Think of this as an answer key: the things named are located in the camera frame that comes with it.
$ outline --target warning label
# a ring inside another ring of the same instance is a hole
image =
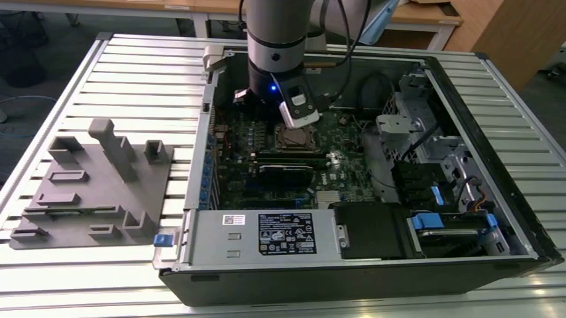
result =
[[[261,255],[314,254],[312,214],[260,214],[258,252]]]

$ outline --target aluminum table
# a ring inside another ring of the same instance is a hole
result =
[[[464,295],[193,308],[180,303],[158,280],[150,265],[152,246],[7,247],[10,231],[49,165],[47,144],[54,136],[94,143],[86,134],[93,117],[112,118],[116,134],[132,144],[161,139],[174,146],[160,226],[180,225],[205,83],[201,55],[212,43],[245,45],[236,40],[125,34],[96,40],[0,192],[0,316],[560,317],[566,264],[525,278],[493,282]],[[439,59],[548,235],[566,250],[566,155],[491,62],[472,53],[358,51],[428,54]],[[170,248],[161,258],[173,257]]]

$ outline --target cable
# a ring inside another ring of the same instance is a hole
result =
[[[375,176],[373,176],[373,174],[371,173],[371,171],[368,170],[368,175],[371,176],[371,178],[376,181],[376,183],[377,184],[380,184],[381,186],[384,186],[384,187],[389,187],[391,189],[395,189],[396,190],[396,187],[393,187],[392,185],[388,185],[388,184],[385,184],[385,183],[383,183]]]
[[[475,186],[475,190],[480,193],[480,198],[477,199],[477,201],[471,206],[469,211],[472,211],[472,212],[477,212],[479,206],[481,204],[484,204],[485,201],[487,201],[487,193],[480,189],[479,185]]]
[[[341,2],[341,0],[336,0],[337,2],[337,6],[338,6],[338,12],[341,15],[341,21],[344,23],[344,28],[345,28],[345,48],[346,51],[349,51],[350,46],[349,46],[349,23],[346,22],[346,15],[345,15],[345,8],[344,8],[344,3]],[[345,87],[346,84],[349,83],[349,78],[352,77],[352,59],[348,58],[346,59],[346,71],[345,71],[345,79],[344,79],[344,83],[341,84],[341,87],[338,88],[337,92],[333,94],[333,97],[330,98],[332,102],[334,102],[337,100],[337,98],[341,96],[341,94],[345,91]]]
[[[362,29],[365,28],[365,23],[368,22],[369,10],[371,10],[371,0],[365,0],[365,10],[362,11],[360,32],[357,33],[357,36],[354,38],[352,47],[348,49],[348,51],[346,51],[346,53],[344,55],[344,58],[336,63],[336,66],[342,65],[342,63],[345,63],[348,61],[348,59],[352,57],[354,47],[356,47],[357,42],[358,42],[358,40],[361,38]]]
[[[360,32],[357,33],[357,37],[356,37],[352,45],[349,45],[349,23],[346,21],[344,3],[341,2],[341,0],[336,0],[336,2],[337,2],[337,6],[338,6],[338,12],[340,12],[340,15],[341,15],[341,20],[344,21],[345,49],[346,49],[346,53],[344,55],[344,58],[340,60],[340,62],[336,63],[336,66],[342,65],[346,62],[346,71],[345,71],[344,83],[341,84],[341,87],[338,88],[337,92],[333,94],[333,97],[330,98],[330,102],[334,102],[338,99],[338,97],[341,96],[341,94],[344,93],[346,84],[349,83],[349,78],[352,77],[352,59],[350,59],[350,57],[352,57],[352,54],[353,54],[354,46],[357,45],[357,41],[361,38],[361,33],[362,33],[362,29],[365,28],[365,23],[366,23],[366,20],[368,20],[369,9],[371,9],[371,0],[366,0],[365,11],[362,13],[362,22],[361,22]]]
[[[240,25],[241,30],[245,28],[242,11],[244,11],[244,0],[240,0],[240,4],[237,5],[237,24]]]
[[[5,103],[6,101],[13,101],[14,99],[25,99],[25,98],[30,98],[30,99],[47,99],[49,101],[55,102],[55,99],[51,98],[51,97],[49,97],[49,96],[34,96],[34,95],[29,95],[29,96],[15,96],[15,97],[6,98],[6,99],[3,99],[3,100],[0,101],[0,104],[1,103]]]
[[[11,137],[11,138],[26,138],[33,137],[35,134],[3,134],[0,132],[0,136]]]
[[[389,77],[385,74],[383,74],[380,71],[375,70],[375,71],[369,72],[365,76],[361,77],[361,79],[357,81],[357,84],[354,86],[354,108],[356,108],[357,111],[362,110],[362,103],[361,103],[362,88],[365,87],[368,81],[372,78],[379,78],[379,82],[381,84],[384,84],[384,82],[385,82],[385,84],[388,85],[388,88],[391,89],[391,94],[389,94],[388,99],[391,99],[391,98],[395,99],[395,86],[392,84]]]
[[[428,137],[433,134],[437,128],[440,128],[439,122],[436,122],[436,124],[433,124],[433,126],[424,132],[423,136],[420,136],[416,142],[409,145],[408,149],[404,151],[403,155],[400,156],[400,161],[403,161],[404,158],[407,158],[409,152],[413,151],[416,147],[420,146],[420,144],[425,141],[425,139],[428,139]]]

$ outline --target black cable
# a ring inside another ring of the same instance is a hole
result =
[[[411,151],[413,151],[416,147],[419,147],[420,144],[429,138],[429,136],[432,136],[437,128],[440,128],[440,124],[436,122],[436,124],[433,124],[433,126],[424,132],[423,136],[420,136],[416,142],[409,145],[408,149],[404,151],[403,155],[400,156],[400,161],[403,161],[404,158],[407,158]]]
[[[366,0],[365,2],[365,10],[362,11],[360,32],[357,33],[357,37],[354,38],[354,41],[350,46],[349,46],[349,23],[346,21],[346,14],[345,14],[344,4],[341,0],[337,0],[337,5],[338,5],[338,11],[341,15],[341,20],[344,21],[344,27],[345,27],[346,53],[344,55],[344,58],[336,63],[336,66],[342,65],[346,62],[346,71],[345,71],[346,73],[345,73],[344,83],[341,84],[341,87],[338,88],[337,92],[333,94],[333,97],[330,98],[330,102],[334,102],[337,98],[341,96],[341,94],[344,93],[346,84],[349,83],[349,78],[352,77],[352,54],[353,54],[353,49],[357,45],[357,42],[361,38],[362,29],[365,28],[365,23],[368,21],[369,10],[371,10],[371,0]]]
[[[365,88],[365,85],[372,78],[377,78],[379,82],[381,84],[385,81],[385,84],[388,85],[388,88],[391,90],[389,95],[395,94],[395,86],[392,84],[391,79],[387,77],[387,75],[383,74],[377,70],[369,72],[365,76],[361,77],[361,79],[357,81],[357,84],[354,86],[354,108],[356,108],[356,111],[362,110],[362,103],[361,103],[362,89]],[[377,100],[377,102],[384,104],[387,101]]]
[[[354,38],[352,47],[348,49],[344,58],[341,59],[341,61],[338,61],[336,63],[336,66],[342,65],[342,63],[345,63],[348,61],[348,59],[352,57],[353,54],[353,49],[357,45],[357,42],[361,38],[361,34],[362,34],[362,29],[365,28],[365,23],[368,22],[368,17],[369,17],[369,10],[371,10],[371,0],[365,0],[365,10],[362,11],[362,18],[361,18],[361,26],[360,26],[360,32],[357,33],[357,37]]]
[[[245,28],[242,11],[244,11],[244,0],[240,0],[240,4],[237,5],[237,24],[240,25],[241,30]]]
[[[346,51],[349,51],[350,47],[349,47],[349,23],[346,22],[346,15],[345,15],[345,8],[344,8],[344,3],[341,2],[341,0],[336,0],[337,2],[337,6],[338,6],[338,12],[341,15],[341,21],[344,22],[344,28],[345,28],[345,48]],[[345,79],[344,79],[344,83],[341,84],[341,87],[338,88],[337,92],[333,94],[333,97],[330,98],[332,102],[334,102],[337,100],[337,97],[341,96],[341,94],[345,91],[345,87],[346,84],[349,82],[349,78],[352,77],[352,59],[348,58],[346,59],[346,71],[345,71]]]

